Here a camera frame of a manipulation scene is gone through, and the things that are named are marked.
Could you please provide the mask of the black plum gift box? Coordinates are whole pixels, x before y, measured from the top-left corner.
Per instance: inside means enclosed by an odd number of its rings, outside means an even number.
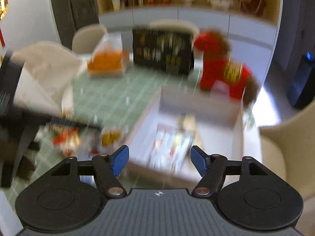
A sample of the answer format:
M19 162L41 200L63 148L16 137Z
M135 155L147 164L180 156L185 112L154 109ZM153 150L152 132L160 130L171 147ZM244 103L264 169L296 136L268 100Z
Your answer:
M188 76L194 69L193 35L171 30L135 27L133 62L136 65Z

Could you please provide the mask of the cream paper bag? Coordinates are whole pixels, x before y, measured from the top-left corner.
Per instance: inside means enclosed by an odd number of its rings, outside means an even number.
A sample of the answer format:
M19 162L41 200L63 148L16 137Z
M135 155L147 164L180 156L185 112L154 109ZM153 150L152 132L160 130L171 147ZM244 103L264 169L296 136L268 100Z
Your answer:
M61 44L39 41L12 55L23 65L13 103L59 116L64 92L87 67L87 62Z

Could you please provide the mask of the red orange snack bag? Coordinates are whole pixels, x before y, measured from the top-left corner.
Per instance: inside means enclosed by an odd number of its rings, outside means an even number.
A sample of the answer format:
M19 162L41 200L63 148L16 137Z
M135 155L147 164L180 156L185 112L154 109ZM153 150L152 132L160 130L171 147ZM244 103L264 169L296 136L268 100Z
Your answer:
M71 157L79 149L81 140L77 127L51 126L53 148L64 157Z

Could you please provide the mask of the snacks inside pink box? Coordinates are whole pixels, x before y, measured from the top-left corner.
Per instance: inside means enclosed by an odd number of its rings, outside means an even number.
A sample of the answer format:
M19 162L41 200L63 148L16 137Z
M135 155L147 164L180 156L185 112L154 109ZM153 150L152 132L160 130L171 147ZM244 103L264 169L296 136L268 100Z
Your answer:
M177 174L192 146L203 147L197 130L194 114L182 114L177 118L177 126L158 124L146 164L150 169Z

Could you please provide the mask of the white cabinet with shelf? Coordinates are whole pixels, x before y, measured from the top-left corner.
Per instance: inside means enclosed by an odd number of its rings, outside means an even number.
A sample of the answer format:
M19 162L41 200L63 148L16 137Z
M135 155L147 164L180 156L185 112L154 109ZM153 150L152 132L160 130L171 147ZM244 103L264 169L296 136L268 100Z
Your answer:
M238 0L144 0L144 5L112 9L110 0L96 0L99 22L109 32L120 31L124 48L132 50L132 28L156 20L188 21L200 30L215 28L227 35L232 56L249 65L262 84L277 43L283 0L265 0L261 17L240 10Z

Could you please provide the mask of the beige chair right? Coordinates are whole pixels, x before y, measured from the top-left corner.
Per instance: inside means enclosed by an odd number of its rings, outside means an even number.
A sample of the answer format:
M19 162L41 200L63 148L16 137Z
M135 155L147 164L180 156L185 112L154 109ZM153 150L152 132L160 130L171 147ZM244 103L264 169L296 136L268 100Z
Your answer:
M304 200L314 197L314 102L292 118L259 128L262 164Z

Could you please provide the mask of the orange tissue box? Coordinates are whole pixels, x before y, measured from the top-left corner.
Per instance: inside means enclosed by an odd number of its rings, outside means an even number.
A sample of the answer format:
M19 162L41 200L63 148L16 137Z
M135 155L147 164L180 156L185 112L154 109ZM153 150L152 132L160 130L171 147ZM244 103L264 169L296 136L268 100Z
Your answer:
M92 52L87 71L91 76L124 75L130 64L120 32L105 34Z

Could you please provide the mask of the pink cardboard box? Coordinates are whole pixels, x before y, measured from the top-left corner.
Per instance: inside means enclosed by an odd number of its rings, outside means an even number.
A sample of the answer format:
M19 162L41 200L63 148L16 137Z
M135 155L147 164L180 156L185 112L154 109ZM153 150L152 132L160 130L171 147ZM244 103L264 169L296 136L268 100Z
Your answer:
M129 161L125 170L140 178L138 187L162 185L192 190L201 176L190 161L190 149L177 154L167 147L171 133L188 133L193 145L206 154L240 160L244 152L243 104L214 93L162 86L133 127L125 144Z

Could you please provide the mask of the green grid tablecloth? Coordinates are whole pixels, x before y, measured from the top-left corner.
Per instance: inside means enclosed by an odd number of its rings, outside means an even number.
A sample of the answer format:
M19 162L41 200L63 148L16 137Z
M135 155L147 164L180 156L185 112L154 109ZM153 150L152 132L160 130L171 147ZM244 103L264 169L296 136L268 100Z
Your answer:
M73 82L74 117L86 122L96 122L106 127L122 127L131 131L140 114L144 111L155 92L162 85L175 85L180 90L198 89L201 69L195 67L188 77L168 75L143 67L133 66L123 78L90 78L82 74ZM49 168L62 160L53 150L47 130L41 129L39 135L41 150L30 152L28 157L36 165L30 182L15 179L4 194L14 206L18 194L31 182L39 178Z

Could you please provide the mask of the beige chair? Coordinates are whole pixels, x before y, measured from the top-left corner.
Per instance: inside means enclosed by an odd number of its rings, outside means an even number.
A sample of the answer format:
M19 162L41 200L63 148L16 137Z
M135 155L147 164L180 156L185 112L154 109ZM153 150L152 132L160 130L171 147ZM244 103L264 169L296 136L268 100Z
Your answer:
M107 28L102 24L82 27L75 32L71 50L76 54L92 53L101 38L107 33Z
M292 118L259 128L262 164L304 200L314 197L314 102Z

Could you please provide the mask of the red plush toy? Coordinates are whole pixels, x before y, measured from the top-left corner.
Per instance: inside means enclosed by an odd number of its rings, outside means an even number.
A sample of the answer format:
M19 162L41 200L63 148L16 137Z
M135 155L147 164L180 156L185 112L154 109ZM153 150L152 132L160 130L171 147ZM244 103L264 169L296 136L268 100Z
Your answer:
M256 102L259 84L245 63L233 60L231 46L220 31L210 29L199 33L193 48L203 54L199 87L210 92L217 82L229 87L229 97L243 102L245 108Z

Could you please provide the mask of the yellow panda snack bag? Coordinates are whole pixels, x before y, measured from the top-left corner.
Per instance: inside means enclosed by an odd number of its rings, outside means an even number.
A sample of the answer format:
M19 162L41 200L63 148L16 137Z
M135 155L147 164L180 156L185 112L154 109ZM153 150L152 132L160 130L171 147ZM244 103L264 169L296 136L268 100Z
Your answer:
M102 147L113 146L122 137L123 132L120 129L105 130L101 133L101 145Z

